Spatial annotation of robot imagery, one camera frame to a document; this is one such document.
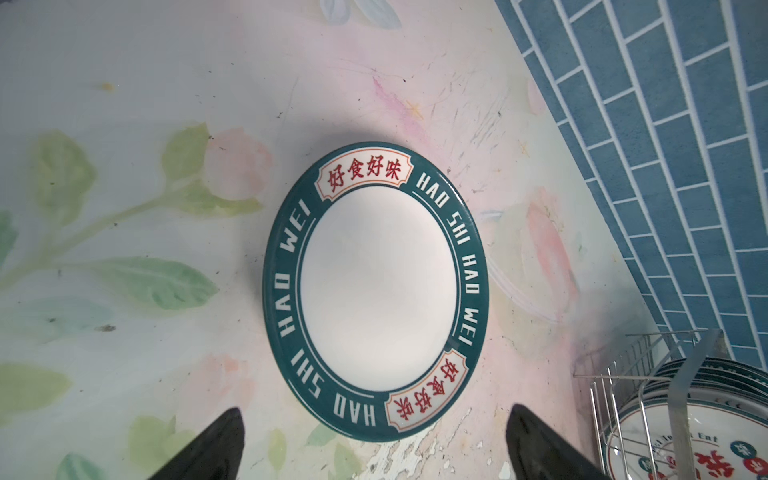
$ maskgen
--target blue brick wall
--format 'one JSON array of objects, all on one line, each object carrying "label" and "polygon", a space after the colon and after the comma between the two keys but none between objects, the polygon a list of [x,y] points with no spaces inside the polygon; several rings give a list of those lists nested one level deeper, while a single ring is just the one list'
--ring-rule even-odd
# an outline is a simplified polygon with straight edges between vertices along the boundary
[{"label": "blue brick wall", "polygon": [[765,0],[496,4],[659,329],[765,369]]}]

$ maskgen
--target floral table surface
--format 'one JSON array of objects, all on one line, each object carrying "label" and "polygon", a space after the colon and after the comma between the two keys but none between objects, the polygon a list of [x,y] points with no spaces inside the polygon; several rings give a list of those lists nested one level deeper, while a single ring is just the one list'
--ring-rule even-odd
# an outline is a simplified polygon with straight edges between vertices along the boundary
[{"label": "floral table surface", "polygon": [[[0,2],[0,476],[147,478],[231,406],[240,478],[511,478],[524,403],[591,455],[584,386],[650,315],[494,2]],[[355,141],[441,168],[491,271],[433,427],[357,442],[295,400],[263,252]]]}]

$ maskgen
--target stack of plates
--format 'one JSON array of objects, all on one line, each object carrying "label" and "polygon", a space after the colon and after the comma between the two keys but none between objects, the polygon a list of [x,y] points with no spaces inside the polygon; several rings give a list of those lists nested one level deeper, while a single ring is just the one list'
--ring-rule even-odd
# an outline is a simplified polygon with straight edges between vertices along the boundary
[{"label": "stack of plates", "polygon": [[[682,364],[669,362],[657,375],[672,378]],[[668,387],[669,382],[649,382],[644,395],[658,478],[677,476]],[[614,428],[607,434],[606,472],[621,480],[652,480],[637,398],[619,413],[619,423],[624,453]],[[768,480],[768,374],[731,360],[705,360],[688,394],[688,424],[697,478]]]}]

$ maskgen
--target metal dish rack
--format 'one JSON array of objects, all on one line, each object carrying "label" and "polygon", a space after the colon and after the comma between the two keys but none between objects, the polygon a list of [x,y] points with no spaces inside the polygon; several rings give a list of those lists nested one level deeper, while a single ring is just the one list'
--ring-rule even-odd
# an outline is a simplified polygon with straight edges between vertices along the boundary
[{"label": "metal dish rack", "polygon": [[[645,445],[648,450],[651,478],[659,478],[651,445],[650,431],[645,412],[645,388],[649,382],[669,382],[667,405],[672,429],[672,443],[677,462],[677,476],[680,480],[695,480],[694,454],[690,444],[688,425],[688,390],[691,382],[708,356],[730,358],[725,347],[721,329],[678,330],[673,332],[637,333],[627,335],[633,341],[609,366],[598,375],[574,375],[576,378],[592,379],[590,400],[594,420],[594,432],[598,439],[598,458],[605,473],[604,451],[607,438],[613,432],[619,439],[621,459],[624,463],[624,477],[629,479],[627,450],[625,442]],[[660,354],[667,347],[666,355]],[[685,358],[683,365],[673,378],[656,376],[659,368],[674,358]],[[629,401],[640,404],[645,443],[626,439],[621,434],[619,412]]]}]

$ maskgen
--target white plate center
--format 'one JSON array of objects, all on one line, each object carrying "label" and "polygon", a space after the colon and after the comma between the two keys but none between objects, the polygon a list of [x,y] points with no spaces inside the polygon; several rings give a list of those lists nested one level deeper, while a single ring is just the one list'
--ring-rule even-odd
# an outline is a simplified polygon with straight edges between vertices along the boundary
[{"label": "white plate center", "polygon": [[398,389],[437,359],[451,332],[456,273],[441,227],[389,187],[338,199],[304,254],[301,303],[317,352],[361,389]]}]

